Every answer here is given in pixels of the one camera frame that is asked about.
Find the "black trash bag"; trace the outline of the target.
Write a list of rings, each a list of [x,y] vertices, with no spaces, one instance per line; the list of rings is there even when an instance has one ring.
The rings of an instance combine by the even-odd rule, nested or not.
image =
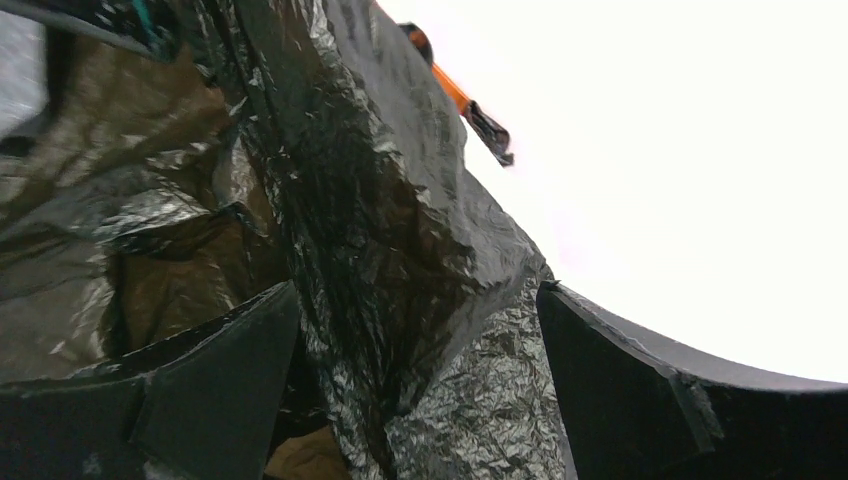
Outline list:
[[[372,1],[5,1],[1,388],[289,282],[259,479],[565,479],[550,272]]]

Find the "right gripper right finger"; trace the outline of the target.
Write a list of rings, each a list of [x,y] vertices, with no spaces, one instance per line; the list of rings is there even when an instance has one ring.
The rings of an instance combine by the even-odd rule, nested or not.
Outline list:
[[[555,282],[536,308],[581,479],[843,479],[847,388],[732,362]]]

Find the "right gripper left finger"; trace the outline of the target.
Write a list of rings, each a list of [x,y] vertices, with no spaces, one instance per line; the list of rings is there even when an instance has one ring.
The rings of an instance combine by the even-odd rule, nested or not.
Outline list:
[[[1,388],[5,479],[259,479],[300,321],[278,284],[201,326]]]

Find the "rolled black bag back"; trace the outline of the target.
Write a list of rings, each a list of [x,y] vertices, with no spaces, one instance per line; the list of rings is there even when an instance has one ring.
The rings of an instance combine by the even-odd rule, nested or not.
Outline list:
[[[503,126],[486,114],[474,100],[465,107],[463,116],[502,167],[514,165],[514,154],[510,151],[511,135]]]

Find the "orange compartment tray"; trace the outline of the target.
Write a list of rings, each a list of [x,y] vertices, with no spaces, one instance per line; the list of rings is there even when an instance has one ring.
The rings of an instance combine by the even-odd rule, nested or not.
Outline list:
[[[424,58],[446,94],[457,105],[460,114],[469,118],[472,103],[471,98],[462,91],[459,85],[454,82],[441,67],[435,63],[433,47],[426,33],[416,24],[411,22],[399,23],[398,27],[404,32],[416,50]]]

